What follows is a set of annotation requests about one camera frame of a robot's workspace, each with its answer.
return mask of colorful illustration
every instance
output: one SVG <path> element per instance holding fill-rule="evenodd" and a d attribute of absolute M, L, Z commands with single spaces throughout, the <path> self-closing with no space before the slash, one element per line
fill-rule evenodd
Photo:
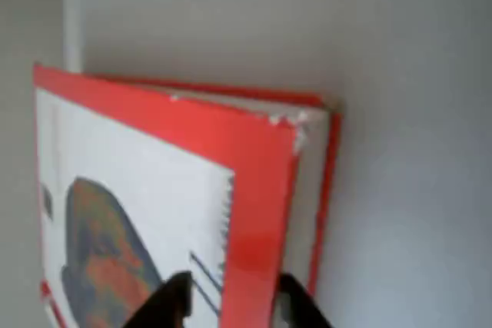
<path fill-rule="evenodd" d="M 77 178 L 67 195 L 67 264 L 61 271 L 81 328 L 120 327 L 161 283 L 115 196 Z"/>

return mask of torn cover corner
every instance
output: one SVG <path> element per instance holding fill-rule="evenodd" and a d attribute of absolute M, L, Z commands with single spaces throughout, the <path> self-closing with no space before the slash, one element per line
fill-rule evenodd
<path fill-rule="evenodd" d="M 282 114 L 271 114 L 268 116 L 270 124 L 273 124 L 274 126 L 278 125 L 282 121 L 282 118 Z"/>
<path fill-rule="evenodd" d="M 299 154 L 308 144 L 308 124 L 306 122 L 298 123 L 295 128 L 294 154 Z"/>
<path fill-rule="evenodd" d="M 299 124 L 303 124 L 309 121 L 310 116 L 305 110 L 302 110 L 295 115 L 291 115 L 287 117 L 287 120 L 289 123 L 293 124 L 294 126 L 298 126 Z"/>

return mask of red book cover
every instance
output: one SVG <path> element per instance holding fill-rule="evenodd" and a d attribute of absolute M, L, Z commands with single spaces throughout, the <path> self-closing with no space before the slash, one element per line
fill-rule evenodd
<path fill-rule="evenodd" d="M 42 297 L 123 326 L 179 270 L 186 327 L 274 325 L 280 272 L 314 292 L 341 116 L 315 94 L 35 67 Z"/>

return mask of red book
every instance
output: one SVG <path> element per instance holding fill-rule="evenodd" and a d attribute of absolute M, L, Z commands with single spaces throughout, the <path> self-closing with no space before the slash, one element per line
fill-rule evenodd
<path fill-rule="evenodd" d="M 190 270 L 186 327 L 274 325 L 313 293 L 341 128 L 316 94 L 35 67 L 42 296 L 59 326 L 122 326 Z"/>

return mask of white wall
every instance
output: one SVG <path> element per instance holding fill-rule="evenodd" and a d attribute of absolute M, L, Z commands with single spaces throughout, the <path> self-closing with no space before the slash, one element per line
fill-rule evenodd
<path fill-rule="evenodd" d="M 62 65 L 62 0 L 0 0 L 0 326 L 48 326 L 35 199 L 32 64 Z"/>
<path fill-rule="evenodd" d="M 345 100 L 317 296 L 337 328 L 492 326 L 490 0 L 79 1 L 87 71 Z"/>

